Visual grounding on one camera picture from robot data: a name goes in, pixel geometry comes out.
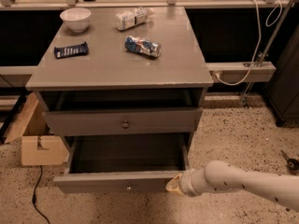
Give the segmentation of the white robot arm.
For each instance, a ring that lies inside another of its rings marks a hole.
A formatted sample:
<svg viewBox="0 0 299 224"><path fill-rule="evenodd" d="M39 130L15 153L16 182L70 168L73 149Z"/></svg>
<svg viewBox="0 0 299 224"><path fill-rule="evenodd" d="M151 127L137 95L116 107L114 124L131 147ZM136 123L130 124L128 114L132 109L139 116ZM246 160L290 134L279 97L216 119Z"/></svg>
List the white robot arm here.
<svg viewBox="0 0 299 224"><path fill-rule="evenodd" d="M190 169L175 176L166 190L182 196L222 193L242 189L299 211L299 177L245 171L224 161L211 161L205 168Z"/></svg>

